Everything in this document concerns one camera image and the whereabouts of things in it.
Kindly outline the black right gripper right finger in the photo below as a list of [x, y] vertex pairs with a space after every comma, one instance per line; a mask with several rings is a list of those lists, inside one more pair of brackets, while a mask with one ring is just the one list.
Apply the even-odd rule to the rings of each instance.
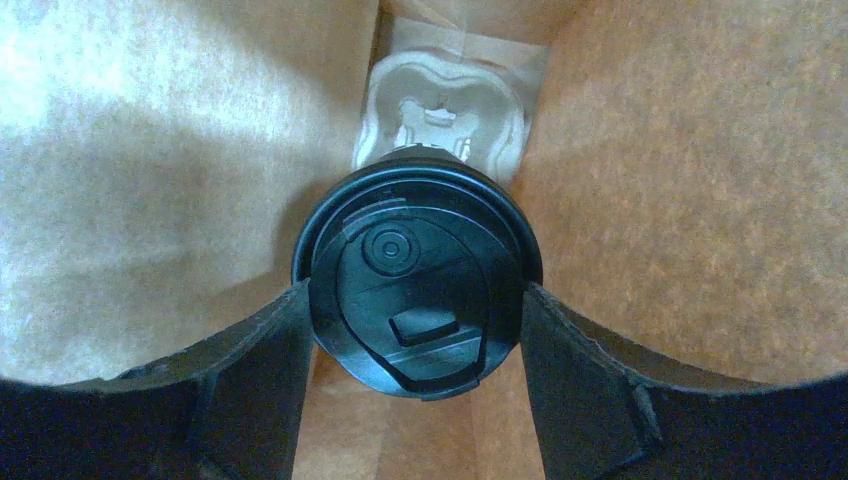
[[550, 479], [843, 479], [847, 378], [732, 390], [524, 294], [527, 389]]

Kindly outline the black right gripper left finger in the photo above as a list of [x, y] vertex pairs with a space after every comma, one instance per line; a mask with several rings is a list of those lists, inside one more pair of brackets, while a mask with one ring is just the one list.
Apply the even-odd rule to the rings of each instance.
[[5, 479], [288, 479], [312, 350], [297, 283], [111, 380], [1, 383]]

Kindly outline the black cup lid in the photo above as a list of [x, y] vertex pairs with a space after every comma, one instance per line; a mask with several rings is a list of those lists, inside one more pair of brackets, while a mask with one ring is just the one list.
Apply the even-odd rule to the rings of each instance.
[[322, 198], [291, 274], [308, 285], [317, 343], [346, 371], [376, 391], [434, 401], [476, 388], [511, 353], [543, 263], [502, 187], [414, 145]]

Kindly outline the brown paper bag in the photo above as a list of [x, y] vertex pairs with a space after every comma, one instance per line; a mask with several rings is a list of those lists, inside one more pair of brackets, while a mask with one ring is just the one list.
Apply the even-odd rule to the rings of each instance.
[[[536, 237], [531, 284], [732, 390], [847, 378], [843, 1], [5, 1], [1, 383], [111, 380], [301, 283], [371, 70], [406, 51], [523, 102], [493, 181]], [[310, 475], [550, 479], [521, 330], [424, 401], [354, 378], [309, 317]]]

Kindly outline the single cardboard cup carrier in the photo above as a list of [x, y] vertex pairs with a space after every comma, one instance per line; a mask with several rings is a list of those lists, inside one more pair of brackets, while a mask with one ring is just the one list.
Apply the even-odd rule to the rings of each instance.
[[422, 145], [507, 186], [520, 164], [526, 127], [523, 102], [495, 72], [426, 51], [396, 53], [371, 70], [352, 167]]

